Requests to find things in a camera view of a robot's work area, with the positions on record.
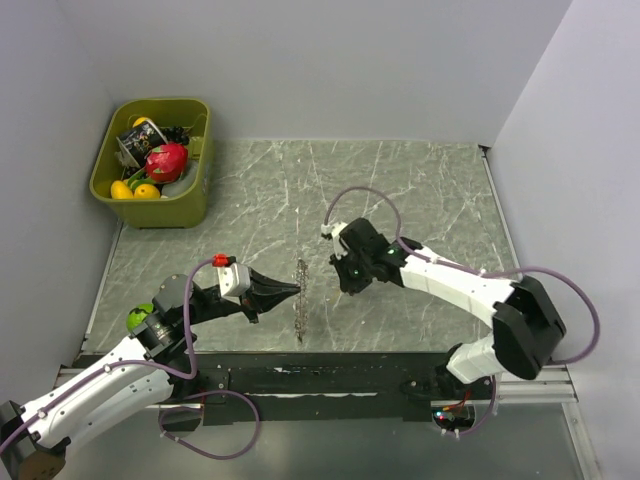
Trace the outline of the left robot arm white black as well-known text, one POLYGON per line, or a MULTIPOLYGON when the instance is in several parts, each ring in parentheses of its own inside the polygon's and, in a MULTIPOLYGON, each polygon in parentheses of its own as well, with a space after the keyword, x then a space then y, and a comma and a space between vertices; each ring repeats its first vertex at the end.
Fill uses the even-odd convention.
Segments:
POLYGON ((12 479, 52 479, 66 456, 145 407, 185 402, 198 388, 193 324, 242 313, 252 323, 290 297, 297 284, 229 261, 218 284, 201 288, 192 275, 166 278, 151 312, 111 351, 41 397, 1 406, 1 462, 12 479))

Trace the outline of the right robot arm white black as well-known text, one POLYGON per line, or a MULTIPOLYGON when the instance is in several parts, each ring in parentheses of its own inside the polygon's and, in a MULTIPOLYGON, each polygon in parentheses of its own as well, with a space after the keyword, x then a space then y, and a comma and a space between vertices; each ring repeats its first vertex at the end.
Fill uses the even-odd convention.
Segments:
POLYGON ((564 338, 566 327, 542 284, 487 279, 453 267, 448 259, 411 239, 389 242, 365 218, 323 225, 331 241, 342 292, 354 295, 373 281, 435 296, 480 320, 490 332, 471 343, 450 348, 436 369, 437 387, 459 398, 472 383, 508 372, 534 380, 564 338))

